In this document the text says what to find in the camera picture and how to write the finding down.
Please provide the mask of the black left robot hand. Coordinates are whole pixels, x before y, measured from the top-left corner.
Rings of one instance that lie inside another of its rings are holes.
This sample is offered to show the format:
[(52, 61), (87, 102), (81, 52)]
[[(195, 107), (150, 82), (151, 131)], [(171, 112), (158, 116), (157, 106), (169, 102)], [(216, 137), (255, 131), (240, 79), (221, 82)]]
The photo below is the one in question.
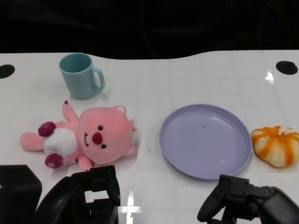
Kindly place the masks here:
[[(106, 191), (108, 198), (88, 203), (85, 192)], [(120, 187), (113, 165), (92, 168), (60, 180), (44, 197), (35, 224), (117, 224)]]

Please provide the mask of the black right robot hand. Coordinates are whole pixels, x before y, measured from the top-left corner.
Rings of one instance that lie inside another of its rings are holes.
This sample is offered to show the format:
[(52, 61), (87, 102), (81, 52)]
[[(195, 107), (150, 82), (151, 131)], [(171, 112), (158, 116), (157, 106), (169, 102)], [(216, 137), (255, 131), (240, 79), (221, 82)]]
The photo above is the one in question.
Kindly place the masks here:
[(197, 219), (208, 224), (235, 224), (259, 218), (263, 224), (297, 224), (298, 205), (277, 187), (257, 187), (248, 179), (220, 175)]

